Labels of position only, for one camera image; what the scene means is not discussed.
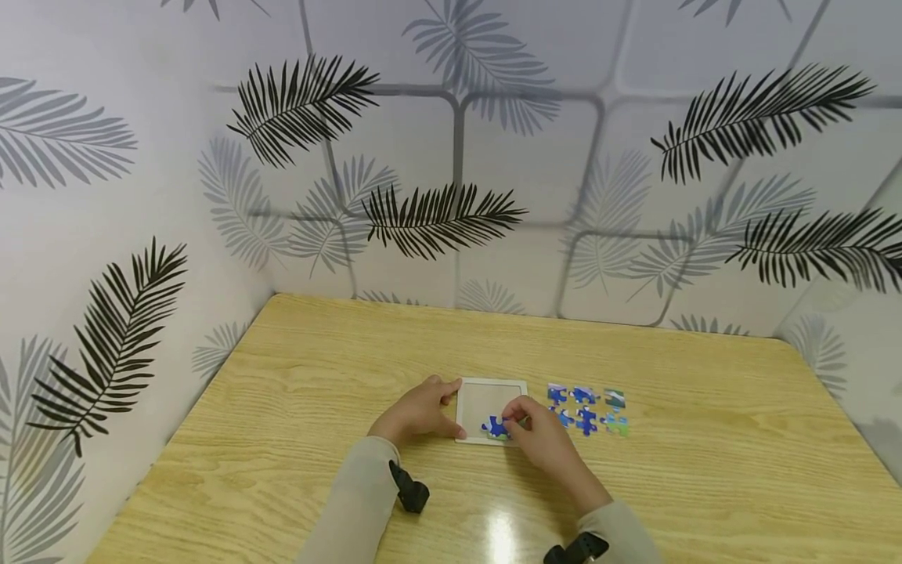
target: puzzle piece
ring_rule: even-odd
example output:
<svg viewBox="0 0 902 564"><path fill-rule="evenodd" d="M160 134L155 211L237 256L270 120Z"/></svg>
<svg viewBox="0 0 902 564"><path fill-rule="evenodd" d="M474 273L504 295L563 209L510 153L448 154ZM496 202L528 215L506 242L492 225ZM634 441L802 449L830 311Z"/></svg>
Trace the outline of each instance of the puzzle piece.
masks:
<svg viewBox="0 0 902 564"><path fill-rule="evenodd" d="M592 413L587 408L582 408L576 412L576 415L583 418L582 421L576 422L576 428L583 430L583 434L588 437L593 431L598 431L598 427L592 423L592 420L598 417L597 413Z"/></svg>
<svg viewBox="0 0 902 564"><path fill-rule="evenodd" d="M604 402L620 409L626 408L626 394L613 388L604 389Z"/></svg>
<svg viewBox="0 0 902 564"><path fill-rule="evenodd" d="M595 392L592 388L587 388L585 386L575 386L573 391L570 393L573 396L573 399L576 403L582 403L583 401L589 402L590 405L595 405L595 400L597 400L599 395L595 395Z"/></svg>
<svg viewBox="0 0 902 564"><path fill-rule="evenodd" d="M511 435L509 435L507 430L504 429L504 425L502 425L503 421L506 420L502 419L498 421L498 417L493 415L489 417L488 425L483 423L482 430L488 433L489 439L508 440L511 438Z"/></svg>
<svg viewBox="0 0 902 564"><path fill-rule="evenodd" d="M568 413L567 410L561 410L561 412L558 413L555 411L554 407L549 407L549 409L553 413L555 413L555 415L557 416L557 420L560 421L561 425L563 425L564 427L569 428L570 424L573 423L574 421L576 421L574 418L570 417L570 413Z"/></svg>
<svg viewBox="0 0 902 564"><path fill-rule="evenodd" d="M604 417L603 423L609 433L617 433L621 437L627 437L630 434L629 420L625 417L618 419L613 413L608 413Z"/></svg>
<svg viewBox="0 0 902 564"><path fill-rule="evenodd" d="M555 405L566 402L566 386L549 384L548 399L554 402Z"/></svg>

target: wrist strap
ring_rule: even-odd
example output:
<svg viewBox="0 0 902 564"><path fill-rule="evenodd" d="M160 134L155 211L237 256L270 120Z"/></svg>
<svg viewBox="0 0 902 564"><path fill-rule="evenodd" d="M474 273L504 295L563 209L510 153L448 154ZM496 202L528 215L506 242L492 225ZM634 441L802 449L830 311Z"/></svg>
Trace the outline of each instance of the wrist strap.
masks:
<svg viewBox="0 0 902 564"><path fill-rule="evenodd" d="M542 562L544 564L595 562L595 559L601 557L610 547L611 545L605 539L596 537L590 532L581 532L566 550L559 544L549 550Z"/></svg>
<svg viewBox="0 0 902 564"><path fill-rule="evenodd" d="M407 513L422 513L429 500L429 488L422 482L414 482L407 470L389 460L391 478L398 487L398 499Z"/></svg>

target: puzzle board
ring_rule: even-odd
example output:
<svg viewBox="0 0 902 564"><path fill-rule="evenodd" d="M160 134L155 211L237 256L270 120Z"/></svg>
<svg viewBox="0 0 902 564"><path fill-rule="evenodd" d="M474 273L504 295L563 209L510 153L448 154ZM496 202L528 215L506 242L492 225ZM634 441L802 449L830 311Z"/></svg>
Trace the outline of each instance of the puzzle board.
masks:
<svg viewBox="0 0 902 564"><path fill-rule="evenodd" d="M509 440L489 439L482 425L490 416L500 416L510 400L525 393L526 382L522 380L464 378L457 392L457 423L466 430L466 439L456 441L495 447L514 446Z"/></svg>

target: gray sleeve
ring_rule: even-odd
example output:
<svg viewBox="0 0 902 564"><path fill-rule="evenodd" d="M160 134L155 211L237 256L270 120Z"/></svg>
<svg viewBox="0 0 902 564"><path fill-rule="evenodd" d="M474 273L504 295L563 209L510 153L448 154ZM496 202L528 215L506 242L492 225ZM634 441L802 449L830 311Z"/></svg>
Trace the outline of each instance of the gray sleeve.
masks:
<svg viewBox="0 0 902 564"><path fill-rule="evenodd" d="M295 564L373 562L398 495L389 460L399 462L398 450L379 437L351 448Z"/></svg>
<svg viewBox="0 0 902 564"><path fill-rule="evenodd" d="M579 520L579 531L608 541L611 547L599 562L605 564L660 564L664 560L639 518L621 500L599 507Z"/></svg>

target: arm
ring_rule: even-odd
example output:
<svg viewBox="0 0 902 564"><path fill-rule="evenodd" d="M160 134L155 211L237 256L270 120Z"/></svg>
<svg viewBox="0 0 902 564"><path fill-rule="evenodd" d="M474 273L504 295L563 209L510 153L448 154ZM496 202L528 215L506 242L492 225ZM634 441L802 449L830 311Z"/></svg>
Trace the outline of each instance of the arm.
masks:
<svg viewBox="0 0 902 564"><path fill-rule="evenodd" d="M366 437L351 448L295 564L373 561L398 494L389 460L399 461L398 449L381 437ZM350 534L353 542L347 541Z"/></svg>
<svg viewBox="0 0 902 564"><path fill-rule="evenodd" d="M368 436L351 448L338 469L326 507L295 564L373 562L398 495L389 460L400 464L398 449L413 435L466 436L441 411L460 384L459 378L442 382L432 375L373 423Z"/></svg>
<svg viewBox="0 0 902 564"><path fill-rule="evenodd" d="M561 485L567 491L578 514L579 531L590 532L605 539L611 547L599 562L607 564L659 564L663 562L655 543L645 527L622 500L614 500L580 460L562 476Z"/></svg>
<svg viewBox="0 0 902 564"><path fill-rule="evenodd" d="M579 515L580 532L591 532L611 547L599 562L659 564L655 543L629 506L604 488L576 451L557 416L522 395L504 408L504 428L533 465L544 470L570 496ZM529 421L521 427L515 421Z"/></svg>

